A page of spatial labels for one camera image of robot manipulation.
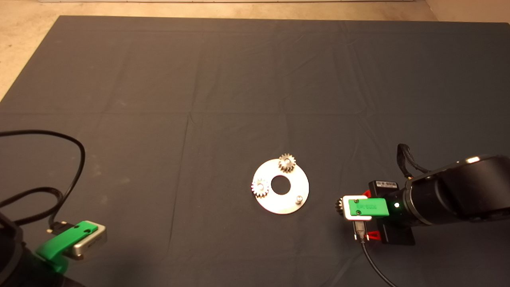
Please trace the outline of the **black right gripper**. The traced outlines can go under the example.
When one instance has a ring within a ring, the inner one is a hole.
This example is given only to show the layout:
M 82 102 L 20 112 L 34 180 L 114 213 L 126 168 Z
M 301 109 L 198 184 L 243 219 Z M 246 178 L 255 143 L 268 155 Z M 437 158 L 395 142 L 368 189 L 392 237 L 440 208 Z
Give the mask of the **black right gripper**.
M 378 240 L 391 245 L 415 245 L 411 229 L 415 218 L 407 210 L 403 189 L 397 182 L 374 180 L 369 190 L 362 193 L 367 198 L 381 198 L 386 202 L 388 216 L 375 219 L 377 230 L 366 234 L 367 240 Z

